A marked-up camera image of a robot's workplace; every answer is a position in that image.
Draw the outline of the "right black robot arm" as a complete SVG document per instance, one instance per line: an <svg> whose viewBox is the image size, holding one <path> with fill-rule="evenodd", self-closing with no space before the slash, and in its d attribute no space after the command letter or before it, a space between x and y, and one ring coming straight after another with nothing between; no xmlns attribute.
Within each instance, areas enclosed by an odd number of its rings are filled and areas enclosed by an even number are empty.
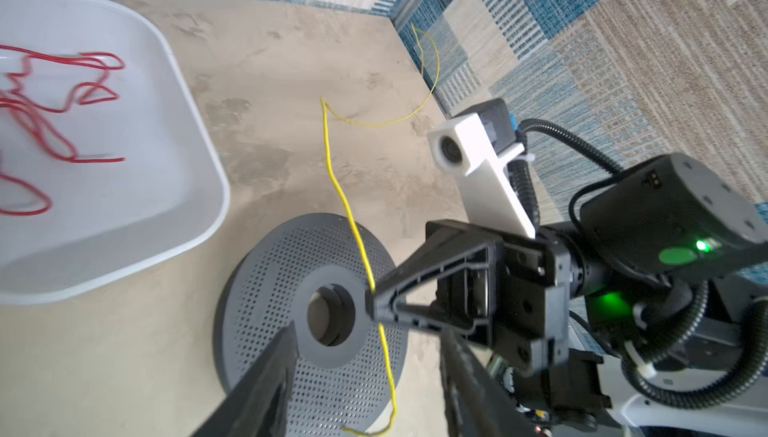
<svg viewBox="0 0 768 437"><path fill-rule="evenodd" d="M566 221L526 196L527 135L607 172ZM453 436L543 436L558 426L767 432L767 260L755 207L694 158L624 168L539 119L497 151L476 114L430 136L468 188L468 219L431 221L424 244L366 298L378 323L440 339Z"/></svg>

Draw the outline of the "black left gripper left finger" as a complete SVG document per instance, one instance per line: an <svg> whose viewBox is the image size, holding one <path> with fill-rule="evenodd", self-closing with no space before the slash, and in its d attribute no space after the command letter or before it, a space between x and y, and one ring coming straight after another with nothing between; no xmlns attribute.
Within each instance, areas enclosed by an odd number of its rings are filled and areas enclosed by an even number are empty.
<svg viewBox="0 0 768 437"><path fill-rule="evenodd" d="M295 325L289 324L193 436L285 436L298 357Z"/></svg>

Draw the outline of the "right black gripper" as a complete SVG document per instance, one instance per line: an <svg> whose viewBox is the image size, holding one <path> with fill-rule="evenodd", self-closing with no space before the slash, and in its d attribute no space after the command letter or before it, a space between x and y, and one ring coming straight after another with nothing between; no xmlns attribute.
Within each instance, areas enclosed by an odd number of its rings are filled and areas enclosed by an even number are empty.
<svg viewBox="0 0 768 437"><path fill-rule="evenodd" d="M372 321L435 335L454 331L524 377L567 360L572 254L563 239L504 242L454 220L430 222L427 230L426 241L367 293ZM465 312L494 310L491 320Z"/></svg>

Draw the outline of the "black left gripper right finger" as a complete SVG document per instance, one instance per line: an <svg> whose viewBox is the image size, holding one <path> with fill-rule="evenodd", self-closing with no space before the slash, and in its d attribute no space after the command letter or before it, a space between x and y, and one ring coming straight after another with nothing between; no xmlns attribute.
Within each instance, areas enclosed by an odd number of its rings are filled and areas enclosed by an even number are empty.
<svg viewBox="0 0 768 437"><path fill-rule="evenodd" d="M520 415L467 343L452 330L440 340L440 375L451 436L532 436Z"/></svg>

